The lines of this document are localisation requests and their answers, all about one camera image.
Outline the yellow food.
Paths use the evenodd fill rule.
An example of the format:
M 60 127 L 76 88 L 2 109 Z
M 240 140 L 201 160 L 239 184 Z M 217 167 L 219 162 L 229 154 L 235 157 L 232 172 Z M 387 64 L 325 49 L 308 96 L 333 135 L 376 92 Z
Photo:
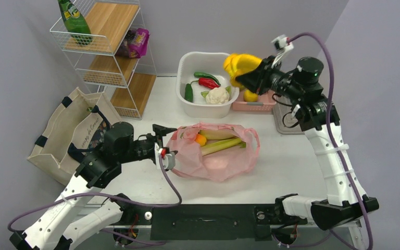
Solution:
M 231 85 L 243 90 L 244 85 L 237 82 L 236 77 L 255 70 L 261 62 L 261 58 L 251 54 L 231 54 L 224 60 L 223 69 L 229 75 Z

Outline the orange yellow mango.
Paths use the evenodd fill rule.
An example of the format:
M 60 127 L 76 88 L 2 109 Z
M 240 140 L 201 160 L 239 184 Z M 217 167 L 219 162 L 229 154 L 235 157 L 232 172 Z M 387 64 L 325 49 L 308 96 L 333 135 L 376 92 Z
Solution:
M 203 136 L 203 135 L 201 135 L 201 134 L 198 133 L 198 134 L 196 135 L 195 142 L 196 142 L 197 144 L 199 144 L 200 146 L 205 146 L 206 143 L 207 143 L 207 138 L 206 138 L 205 136 Z

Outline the beige canvas tote bag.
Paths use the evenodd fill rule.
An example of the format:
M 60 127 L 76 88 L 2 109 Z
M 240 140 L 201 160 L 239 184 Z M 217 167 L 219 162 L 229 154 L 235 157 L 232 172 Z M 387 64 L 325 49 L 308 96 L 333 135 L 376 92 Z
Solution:
M 78 149 L 93 149 L 103 141 L 110 124 L 121 121 L 104 92 L 85 94 L 79 88 L 65 96 L 51 115 L 44 132 L 35 141 L 28 161 L 62 185 L 67 185 L 79 163 L 68 154 L 73 144 Z

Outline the pink plastic grocery bag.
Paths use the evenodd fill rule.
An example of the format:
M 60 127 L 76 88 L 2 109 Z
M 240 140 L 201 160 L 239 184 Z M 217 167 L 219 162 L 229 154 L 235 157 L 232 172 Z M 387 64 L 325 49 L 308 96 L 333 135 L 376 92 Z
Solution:
M 246 143 L 242 148 L 234 146 L 206 156 L 195 142 L 200 130 L 230 130 Z M 167 147 L 178 151 L 173 173 L 184 178 L 201 178 L 221 182 L 231 177 L 250 172 L 257 164 L 260 151 L 258 133 L 253 128 L 238 124 L 197 123 L 179 127 L 171 136 Z

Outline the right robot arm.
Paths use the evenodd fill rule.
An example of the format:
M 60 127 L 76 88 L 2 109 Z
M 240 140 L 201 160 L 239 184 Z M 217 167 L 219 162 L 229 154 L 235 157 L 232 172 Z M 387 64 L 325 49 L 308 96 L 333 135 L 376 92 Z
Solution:
M 323 63 L 314 57 L 301 58 L 296 68 L 281 71 L 275 56 L 265 59 L 243 54 L 232 62 L 234 80 L 248 90 L 264 94 L 270 90 L 291 101 L 291 114 L 311 143 L 327 189 L 325 199 L 290 194 L 276 199 L 274 218 L 287 223 L 293 217 L 313 220 L 329 230 L 357 220 L 379 209 L 359 184 L 347 157 L 338 112 L 328 105 L 319 83 Z

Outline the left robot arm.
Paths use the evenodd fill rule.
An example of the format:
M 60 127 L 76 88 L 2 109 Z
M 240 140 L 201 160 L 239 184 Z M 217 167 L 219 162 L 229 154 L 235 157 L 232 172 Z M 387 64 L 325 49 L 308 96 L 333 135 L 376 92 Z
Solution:
M 134 139 L 133 125 L 117 122 L 108 127 L 103 142 L 85 151 L 80 165 L 60 196 L 42 207 L 44 214 L 25 230 L 13 230 L 10 242 L 16 249 L 75 249 L 105 227 L 134 219 L 137 202 L 123 194 L 109 195 L 108 203 L 77 219 L 78 213 L 121 174 L 122 165 L 149 159 L 162 172 L 175 166 L 176 151 L 163 145 L 163 137 L 174 128 L 153 125 L 153 133 Z

